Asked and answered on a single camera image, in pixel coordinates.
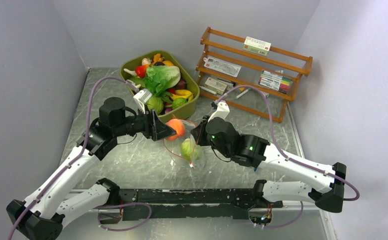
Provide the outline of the clear zip bag orange zipper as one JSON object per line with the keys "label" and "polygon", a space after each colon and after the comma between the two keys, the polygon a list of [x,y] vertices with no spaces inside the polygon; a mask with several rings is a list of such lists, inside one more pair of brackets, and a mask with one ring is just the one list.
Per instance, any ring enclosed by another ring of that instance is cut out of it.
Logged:
{"label": "clear zip bag orange zipper", "polygon": [[192,121],[177,118],[169,120],[166,124],[176,131],[176,134],[163,141],[170,156],[170,164],[201,170],[206,164],[206,159],[202,148],[196,144],[190,132],[197,125]]}

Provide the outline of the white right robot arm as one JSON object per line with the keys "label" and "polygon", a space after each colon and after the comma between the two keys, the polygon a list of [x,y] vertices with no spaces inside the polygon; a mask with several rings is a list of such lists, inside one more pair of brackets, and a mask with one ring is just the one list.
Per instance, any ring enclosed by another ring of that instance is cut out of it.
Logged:
{"label": "white right robot arm", "polygon": [[255,193],[265,202],[302,201],[331,213],[343,209],[347,167],[337,162],[326,165],[307,160],[252,134],[238,133],[220,117],[206,116],[190,131],[196,144],[211,147],[240,166],[269,169],[293,177],[295,181],[257,180]]}

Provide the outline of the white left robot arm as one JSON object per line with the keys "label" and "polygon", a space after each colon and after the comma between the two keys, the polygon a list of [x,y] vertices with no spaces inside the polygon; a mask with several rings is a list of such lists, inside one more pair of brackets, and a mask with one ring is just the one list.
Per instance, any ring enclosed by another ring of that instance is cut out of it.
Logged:
{"label": "white left robot arm", "polygon": [[89,190],[67,199],[67,194],[97,163],[117,146],[118,137],[141,133],[158,141],[175,134],[156,111],[134,111],[118,97],[106,99],[99,116],[89,120],[67,160],[24,200],[12,200],[7,208],[13,230],[31,240],[54,240],[63,228],[90,209],[120,204],[120,188],[106,178]]}

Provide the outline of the round green cabbage toy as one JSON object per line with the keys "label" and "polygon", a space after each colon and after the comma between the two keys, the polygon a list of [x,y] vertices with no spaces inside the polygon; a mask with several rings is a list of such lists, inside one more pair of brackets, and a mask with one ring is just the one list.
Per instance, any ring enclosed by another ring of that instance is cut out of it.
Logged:
{"label": "round green cabbage toy", "polygon": [[181,156],[188,161],[193,161],[199,158],[200,148],[194,143],[191,138],[186,138],[180,145]]}

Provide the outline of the napa cabbage toy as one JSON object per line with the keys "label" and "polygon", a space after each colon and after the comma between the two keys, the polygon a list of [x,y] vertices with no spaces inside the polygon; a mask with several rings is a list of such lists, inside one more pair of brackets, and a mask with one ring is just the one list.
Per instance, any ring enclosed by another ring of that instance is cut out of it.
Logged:
{"label": "napa cabbage toy", "polygon": [[181,73],[177,66],[151,66],[144,77],[145,88],[154,96],[159,96],[180,81]]}

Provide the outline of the peach toy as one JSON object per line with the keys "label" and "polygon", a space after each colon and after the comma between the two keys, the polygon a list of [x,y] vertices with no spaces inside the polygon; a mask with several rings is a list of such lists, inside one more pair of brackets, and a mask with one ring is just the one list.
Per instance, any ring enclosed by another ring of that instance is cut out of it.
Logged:
{"label": "peach toy", "polygon": [[180,119],[171,119],[169,120],[166,125],[171,127],[176,131],[176,134],[169,136],[166,138],[167,141],[172,142],[175,141],[176,139],[183,137],[186,134],[186,128],[182,120]]}

